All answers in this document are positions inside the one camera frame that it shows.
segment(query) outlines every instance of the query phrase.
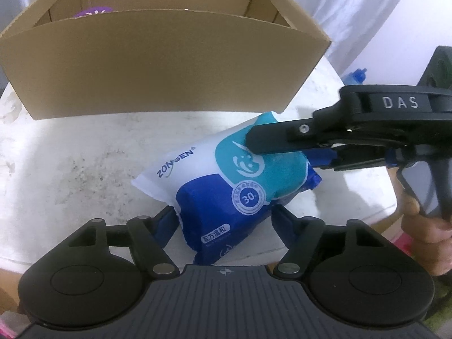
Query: number 30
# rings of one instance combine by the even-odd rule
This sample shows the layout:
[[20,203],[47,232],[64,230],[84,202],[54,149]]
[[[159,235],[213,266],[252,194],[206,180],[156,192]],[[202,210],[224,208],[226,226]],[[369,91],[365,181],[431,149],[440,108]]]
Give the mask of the number 30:
[[250,200],[254,200],[254,195],[251,192],[248,192],[246,196],[242,197],[245,204],[248,204]]

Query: zonsen logo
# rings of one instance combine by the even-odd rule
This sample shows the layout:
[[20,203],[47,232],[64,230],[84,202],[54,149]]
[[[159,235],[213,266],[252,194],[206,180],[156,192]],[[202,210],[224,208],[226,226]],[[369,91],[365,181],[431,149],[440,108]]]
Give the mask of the zonsen logo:
[[188,152],[184,152],[182,154],[179,154],[176,158],[169,160],[164,165],[161,166],[161,168],[157,171],[157,174],[159,175],[159,179],[162,178],[162,176],[165,174],[165,177],[168,178],[171,176],[171,172],[173,172],[174,165],[177,162],[180,162],[182,159],[189,157],[190,155],[194,154],[194,150],[196,148],[192,147]]

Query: pink object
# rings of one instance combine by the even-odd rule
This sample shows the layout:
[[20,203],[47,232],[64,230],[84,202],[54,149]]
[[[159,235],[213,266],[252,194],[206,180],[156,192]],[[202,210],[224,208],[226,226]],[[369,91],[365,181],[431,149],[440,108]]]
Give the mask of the pink object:
[[411,236],[402,233],[397,240],[391,242],[408,256],[411,256],[411,244],[413,243],[413,238]]
[[78,18],[80,16],[105,14],[106,12],[113,12],[113,9],[108,6],[96,6],[96,7],[91,7],[90,9],[83,10],[82,12],[79,12],[78,14],[75,14],[73,16],[73,18]]
[[17,334],[12,331],[6,324],[0,319],[0,334],[6,339],[14,339]]

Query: cardboard box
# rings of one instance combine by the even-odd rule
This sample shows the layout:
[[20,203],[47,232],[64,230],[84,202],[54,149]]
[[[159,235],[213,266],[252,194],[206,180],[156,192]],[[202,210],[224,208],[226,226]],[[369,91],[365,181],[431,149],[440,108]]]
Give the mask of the cardboard box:
[[[115,12],[72,18],[95,6]],[[281,112],[329,44],[293,0],[36,0],[0,35],[0,64],[36,120]]]
[[0,269],[0,315],[5,311],[17,311],[19,295],[17,286],[21,274]]

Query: blue bottle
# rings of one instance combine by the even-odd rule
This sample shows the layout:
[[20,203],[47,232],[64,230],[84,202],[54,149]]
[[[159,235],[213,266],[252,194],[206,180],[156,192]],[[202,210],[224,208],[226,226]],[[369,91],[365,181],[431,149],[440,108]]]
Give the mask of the blue bottle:
[[361,85],[366,80],[367,69],[357,69],[341,78],[344,85]]

